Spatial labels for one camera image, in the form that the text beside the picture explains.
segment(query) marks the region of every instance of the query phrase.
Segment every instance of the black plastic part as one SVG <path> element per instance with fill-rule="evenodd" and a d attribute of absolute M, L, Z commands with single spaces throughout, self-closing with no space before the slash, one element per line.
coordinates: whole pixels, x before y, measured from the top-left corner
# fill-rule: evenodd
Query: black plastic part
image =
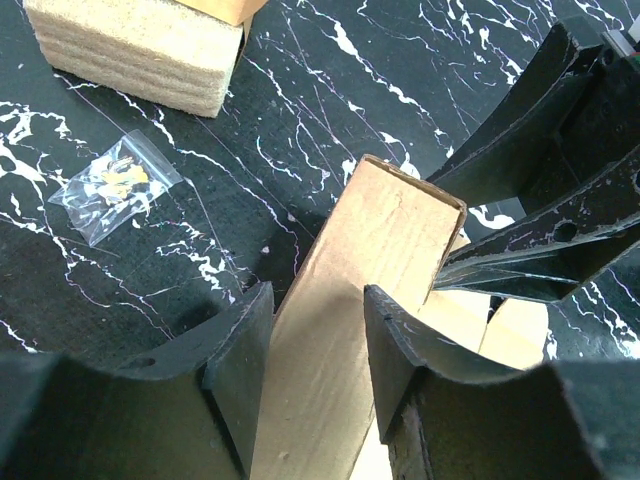
<path fill-rule="evenodd" d="M 270 284 L 118 371 L 0 355 L 0 478 L 247 479 Z"/>
<path fill-rule="evenodd" d="M 429 181 L 527 216 L 457 250 L 436 288 L 560 301 L 640 242 L 640 62 L 556 24 L 511 92 Z M 606 55 L 613 55 L 604 62 Z"/>
<path fill-rule="evenodd" d="M 497 364 L 365 288 L 381 440 L 404 480 L 640 478 L 640 364 Z"/>

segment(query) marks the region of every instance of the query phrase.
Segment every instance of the black marble surface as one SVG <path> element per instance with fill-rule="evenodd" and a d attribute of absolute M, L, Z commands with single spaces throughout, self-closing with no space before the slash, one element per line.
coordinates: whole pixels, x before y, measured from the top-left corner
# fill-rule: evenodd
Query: black marble surface
<path fill-rule="evenodd" d="M 364 153 L 427 177 L 576 14 L 620 29 L 640 0 L 271 0 L 210 120 L 52 71 L 0 0 L 0 349 L 112 366 L 256 279 L 281 299 Z M 89 248 L 46 199 L 134 129 L 187 180 Z M 520 214 L 472 209 L 465 229 Z M 640 356 L 637 262 L 549 307 L 548 357 Z"/>

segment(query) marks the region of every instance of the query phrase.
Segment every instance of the cardboard edge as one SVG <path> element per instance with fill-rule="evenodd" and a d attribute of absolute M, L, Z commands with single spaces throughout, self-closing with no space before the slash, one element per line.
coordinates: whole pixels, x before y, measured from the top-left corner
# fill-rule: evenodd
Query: cardboard edge
<path fill-rule="evenodd" d="M 247 18 L 242 24 L 242 30 L 243 30 L 242 40 L 240 40 L 240 47 L 238 48 L 238 55 L 236 56 L 236 64 L 233 66 L 234 73 L 237 70 L 238 65 L 240 65 L 240 60 L 244 56 L 244 51 L 247 48 L 247 43 L 249 43 L 249 32 L 251 31 L 252 24 L 253 24 L 253 15 Z"/>
<path fill-rule="evenodd" d="M 369 162 L 370 164 L 375 165 L 376 167 L 389 172 L 393 176 L 402 179 L 403 181 L 407 182 L 409 185 L 413 185 L 419 190 L 422 190 L 423 192 L 428 193 L 435 199 L 440 200 L 441 202 L 457 209 L 460 212 L 460 215 L 458 216 L 458 220 L 456 221 L 456 226 L 453 229 L 453 232 L 451 232 L 451 237 L 449 238 L 449 243 L 447 245 L 447 248 L 442 254 L 442 261 L 440 262 L 438 270 L 435 272 L 437 276 L 438 273 L 440 273 L 440 270 L 442 269 L 442 266 L 444 265 L 444 262 L 446 261 L 447 257 L 451 253 L 453 244 L 455 243 L 456 238 L 458 237 L 458 234 L 460 233 L 460 230 L 464 225 L 464 222 L 467 220 L 467 204 L 464 203 L 459 198 L 456 198 L 450 193 L 447 193 L 446 191 L 442 190 L 441 188 L 436 187 L 432 183 L 412 177 L 404 173 L 395 165 L 387 163 L 374 155 L 365 154 L 360 161 Z M 435 277 L 431 280 L 429 284 L 429 292 L 431 292 L 431 290 L 433 289 L 434 281 L 435 281 Z M 428 293 L 422 302 L 423 304 L 427 301 L 427 298 L 429 298 Z"/>
<path fill-rule="evenodd" d="M 458 220 L 456 221 L 456 226 L 453 230 L 453 232 L 451 232 L 451 237 L 449 237 L 449 242 L 447 244 L 447 248 L 445 249 L 445 251 L 442 254 L 442 259 L 440 261 L 440 265 L 438 266 L 438 270 L 436 271 L 436 275 L 438 274 L 438 272 L 440 272 L 440 269 L 442 268 L 442 265 L 444 264 L 446 258 L 449 256 L 449 253 L 453 247 L 453 244 L 456 240 L 456 238 L 458 237 L 458 233 L 460 232 L 460 229 L 462 228 L 462 225 L 464 225 L 464 222 L 467 218 L 467 205 L 466 203 L 464 203 L 462 200 L 457 199 L 456 197 L 454 197 L 453 195 L 445 192 L 444 190 L 436 187 L 435 185 L 425 182 L 424 180 L 420 180 L 417 178 L 412 177 L 411 175 L 408 175 L 406 173 L 404 173 L 402 170 L 400 170 L 398 167 L 394 166 L 394 165 L 390 165 L 382 160 L 380 160 L 378 157 L 374 156 L 374 155 L 370 155 L 370 154 L 365 154 L 362 156 L 362 158 L 360 159 L 360 162 L 368 162 L 382 170 L 385 170 L 389 173 L 391 173 L 393 176 L 401 179 L 404 182 L 407 182 L 409 185 L 412 185 L 416 188 L 418 188 L 419 190 L 428 193 L 429 195 L 433 196 L 434 198 L 436 198 L 437 200 L 442 201 L 443 203 L 454 207 L 456 209 L 459 210 L 460 214 L 458 216 Z M 358 162 L 358 165 L 356 166 L 356 169 L 354 170 L 354 174 L 358 169 L 358 166 L 360 165 L 360 162 Z M 328 225 L 329 221 L 331 220 L 331 217 L 333 216 L 333 211 L 329 214 L 329 216 L 327 217 L 327 219 L 325 220 L 324 224 L 322 225 L 322 228 L 320 229 L 320 231 L 318 232 L 318 235 L 316 236 L 316 239 L 320 238 L 322 236 L 322 234 L 324 233 L 324 229 L 325 227 Z M 308 266 L 309 266 L 309 261 L 313 255 L 314 252 L 314 247 L 311 248 L 311 250 L 309 251 L 309 253 L 307 254 L 307 257 L 304 259 L 304 262 L 302 263 L 302 266 L 300 267 L 300 269 L 298 270 L 298 273 L 296 274 L 295 278 L 293 279 L 293 282 L 291 283 L 291 286 L 289 287 L 289 290 L 287 291 L 284 299 L 282 300 L 282 303 L 280 304 L 280 307 L 278 308 L 278 311 L 275 314 L 275 318 L 274 318 L 274 333 L 275 333 L 275 327 L 278 324 L 278 319 L 280 318 L 280 312 L 284 311 L 285 307 L 287 306 L 287 304 L 289 303 L 289 300 L 291 298 L 291 295 L 293 294 L 296 285 L 298 284 L 298 281 L 300 278 L 302 278 L 304 276 L 304 273 L 306 272 Z M 433 279 L 430 280 L 429 283 L 429 292 L 431 292 L 431 289 L 433 288 L 433 282 L 435 281 L 435 277 Z M 423 299 L 422 303 L 424 304 L 424 302 L 426 301 L 426 299 L 428 298 L 429 294 L 427 293 L 427 296 Z"/>

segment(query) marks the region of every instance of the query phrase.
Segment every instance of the white vein pattern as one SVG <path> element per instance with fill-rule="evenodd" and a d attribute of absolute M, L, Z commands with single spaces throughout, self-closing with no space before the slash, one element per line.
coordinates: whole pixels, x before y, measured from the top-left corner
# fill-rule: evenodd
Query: white vein pattern
<path fill-rule="evenodd" d="M 638 12 L 632 12 L 628 0 L 621 1 L 628 13 L 628 17 L 623 21 L 628 23 L 633 14 Z M 363 0 L 352 7 L 353 11 L 348 12 L 348 16 L 344 11 L 336 12 L 338 9 L 331 8 L 331 3 L 326 2 L 272 0 L 271 3 L 277 5 L 270 5 L 268 8 L 278 9 L 282 16 L 281 28 L 277 33 L 256 29 L 252 41 L 258 44 L 259 55 L 254 54 L 244 61 L 251 66 L 256 75 L 266 80 L 271 89 L 268 92 L 272 98 L 270 108 L 278 112 L 283 124 L 287 125 L 289 135 L 281 150 L 276 151 L 274 147 L 270 149 L 260 129 L 256 129 L 250 138 L 239 139 L 242 145 L 231 144 L 216 135 L 215 129 L 211 127 L 215 122 L 205 123 L 196 119 L 205 134 L 211 136 L 228 155 L 222 160 L 209 152 L 194 151 L 176 140 L 178 136 L 166 122 L 163 108 L 150 108 L 148 104 L 140 104 L 126 94 L 118 92 L 118 95 L 131 110 L 132 115 L 153 125 L 166 139 L 165 145 L 159 145 L 161 150 L 173 149 L 188 161 L 206 164 L 233 182 L 243 195 L 265 212 L 275 227 L 290 238 L 297 252 L 291 268 L 297 272 L 301 258 L 299 233 L 296 232 L 302 230 L 305 235 L 313 235 L 297 221 L 289 206 L 270 189 L 265 177 L 247 166 L 244 153 L 241 153 L 242 146 L 255 150 L 253 155 L 260 159 L 262 165 L 268 169 L 269 175 L 289 184 L 293 182 L 300 185 L 306 192 L 309 204 L 321 205 L 319 209 L 324 213 L 327 211 L 327 205 L 335 204 L 337 193 L 346 185 L 360 155 L 365 153 L 358 146 L 360 137 L 375 142 L 378 146 L 377 151 L 372 153 L 396 164 L 412 176 L 424 177 L 431 173 L 421 163 L 421 157 L 425 155 L 426 141 L 414 137 L 415 132 L 421 131 L 424 137 L 432 142 L 434 149 L 430 154 L 440 155 L 443 159 L 450 157 L 500 101 L 504 89 L 518 79 L 527 61 L 542 42 L 546 30 L 558 18 L 556 5 L 560 5 L 561 2 L 425 0 L 414 2 L 410 18 L 400 19 L 393 15 L 393 6 L 389 7 L 393 2 L 387 2 L 385 5 L 379 0 Z M 582 11 L 607 28 L 623 27 L 623 21 L 610 13 L 607 3 L 602 0 L 572 0 L 565 3 L 574 7 L 572 11 Z M 375 31 L 375 35 L 363 36 L 351 30 L 354 12 L 360 22 Z M 301 29 L 308 28 L 315 29 L 324 39 L 324 55 L 310 54 L 312 46 L 301 40 Z M 498 38 L 507 38 L 507 41 L 498 41 Z M 413 62 L 408 62 L 405 71 L 394 71 L 387 64 L 372 59 L 372 48 L 384 49 L 386 41 L 393 41 L 396 45 L 403 42 L 407 48 L 413 49 L 411 52 L 418 52 L 419 57 Z M 367 82 L 361 90 L 375 91 L 380 102 L 393 103 L 397 107 L 394 112 L 402 112 L 402 117 L 408 119 L 406 121 L 414 122 L 420 129 L 408 133 L 393 121 L 382 121 L 375 113 L 375 101 L 358 95 L 358 89 L 345 88 L 346 84 L 344 79 L 340 78 L 340 72 L 331 68 L 332 56 L 346 62 L 354 72 L 364 72 L 364 77 L 358 77 L 366 78 Z M 281 68 L 284 62 L 285 72 L 296 69 L 297 75 L 289 78 Z M 429 65 L 429 68 L 420 70 L 419 65 Z M 23 66 L 21 63 L 16 68 L 22 69 Z M 412 69 L 418 70 L 419 75 L 428 73 L 426 80 L 430 88 L 434 92 L 437 90 L 437 93 L 430 94 L 428 89 L 414 91 L 406 82 L 407 72 Z M 499 71 L 500 75 L 491 74 L 495 71 Z M 55 75 L 66 83 L 69 95 L 77 95 L 95 110 L 96 115 L 104 117 L 117 130 L 126 133 L 122 126 L 83 94 L 101 88 L 100 86 L 90 82 L 71 81 L 64 75 Z M 304 79 L 304 85 L 301 84 L 300 78 Z M 241 85 L 232 85 L 228 93 L 229 99 L 241 95 L 240 89 Z M 436 96 L 440 102 L 444 98 L 448 108 L 432 108 Z M 479 96 L 486 100 L 478 102 Z M 325 108 L 329 103 L 334 108 Z M 57 134 L 59 142 L 73 144 L 79 156 L 91 158 L 100 152 L 92 151 L 89 140 L 77 138 L 73 134 L 74 126 L 70 125 L 71 121 L 65 116 L 68 116 L 67 112 L 34 110 L 25 102 L 18 103 L 0 98 L 0 156 L 15 167 L 11 172 L 0 169 L 0 195 L 6 196 L 11 205 L 11 210 L 0 211 L 0 221 L 16 229 L 27 230 L 33 235 L 48 237 L 66 262 L 64 280 L 69 288 L 81 292 L 88 302 L 105 309 L 116 305 L 97 300 L 88 286 L 80 284 L 75 279 L 74 270 L 79 265 L 96 269 L 114 282 L 126 299 L 117 302 L 118 306 L 136 312 L 141 320 L 160 330 L 167 338 L 172 338 L 174 334 L 162 318 L 162 313 L 154 306 L 154 302 L 166 292 L 180 288 L 181 285 L 174 285 L 167 279 L 167 285 L 156 291 L 132 291 L 127 279 L 118 278 L 113 274 L 110 265 L 96 261 L 92 258 L 91 250 L 78 245 L 72 239 L 61 237 L 50 226 L 44 188 L 53 184 L 64 184 L 74 172 L 67 172 L 64 164 L 52 167 L 47 152 L 38 152 L 39 161 L 36 165 L 29 165 L 21 160 L 22 149 L 34 149 L 29 146 L 29 138 L 37 135 L 38 129 L 49 129 Z M 221 114 L 238 125 L 248 121 L 260 124 L 263 121 L 260 114 L 254 115 L 253 118 L 247 118 L 247 115 L 248 112 L 234 108 L 232 102 L 225 104 Z M 233 168 L 228 163 L 229 158 L 235 162 Z M 237 167 L 243 172 L 242 178 L 234 173 Z M 12 182 L 14 177 L 26 180 L 30 189 L 9 192 L 6 185 Z M 198 179 L 187 179 L 187 183 L 198 201 L 206 229 L 199 225 L 199 228 L 196 228 L 189 222 L 187 207 L 175 201 L 171 195 L 169 197 L 175 202 L 176 208 L 182 212 L 180 220 L 158 220 L 147 215 L 143 219 L 133 219 L 130 226 L 139 231 L 172 228 L 170 241 L 158 246 L 151 255 L 177 258 L 195 265 L 199 275 L 192 281 L 205 282 L 210 289 L 222 292 L 229 303 L 232 303 L 235 295 L 244 286 L 243 279 L 250 277 L 252 272 L 249 266 L 242 264 L 241 259 L 234 258 L 230 246 L 220 242 L 215 221 L 202 201 Z M 21 198 L 25 195 L 37 200 L 36 211 L 23 208 L 27 202 L 21 202 Z M 513 219 L 506 215 L 490 213 L 487 206 L 470 209 L 470 213 L 479 223 L 490 229 L 503 228 L 513 222 Z M 269 246 L 263 246 L 260 252 L 262 255 L 270 255 L 271 249 Z M 638 299 L 618 281 L 615 273 L 611 271 L 610 274 L 623 295 L 626 295 L 630 302 L 640 306 Z M 565 311 L 571 308 L 575 309 L 575 312 L 571 315 L 565 314 Z M 622 355 L 640 355 L 640 343 L 634 330 L 637 319 L 623 319 L 616 309 L 609 305 L 597 283 L 585 286 L 580 294 L 574 295 L 570 302 L 556 310 L 566 319 L 568 327 L 577 334 L 581 334 L 582 330 L 580 326 L 572 325 L 572 321 L 569 321 L 569 317 L 575 317 L 573 313 L 605 325 Z M 24 340 L 10 325 L 9 319 L 3 316 L 3 312 L 0 312 L 0 317 L 4 318 L 0 322 L 3 327 L 0 332 L 4 330 L 20 348 L 35 351 L 35 347 L 30 344 L 36 345 L 37 340 Z M 585 341 L 592 341 L 588 336 L 583 336 Z M 46 350 L 47 346 L 42 345 L 40 348 Z M 562 350 L 562 345 L 551 330 L 545 350 L 549 358 L 556 358 L 558 351 Z"/>

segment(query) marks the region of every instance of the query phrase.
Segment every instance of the wooden block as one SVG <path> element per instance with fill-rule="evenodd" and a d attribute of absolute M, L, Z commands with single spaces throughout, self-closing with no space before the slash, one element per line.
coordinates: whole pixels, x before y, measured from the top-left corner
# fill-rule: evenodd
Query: wooden block
<path fill-rule="evenodd" d="M 542 362 L 549 327 L 547 307 L 509 298 L 491 318 L 480 354 L 524 370 Z"/>
<path fill-rule="evenodd" d="M 469 240 L 459 236 L 452 250 Z M 463 347 L 478 352 L 487 328 L 491 296 L 463 290 L 433 291 L 416 318 Z"/>
<path fill-rule="evenodd" d="M 356 169 L 274 327 L 253 480 L 342 480 L 373 420 L 363 287 L 416 312 L 464 204 L 374 158 Z"/>

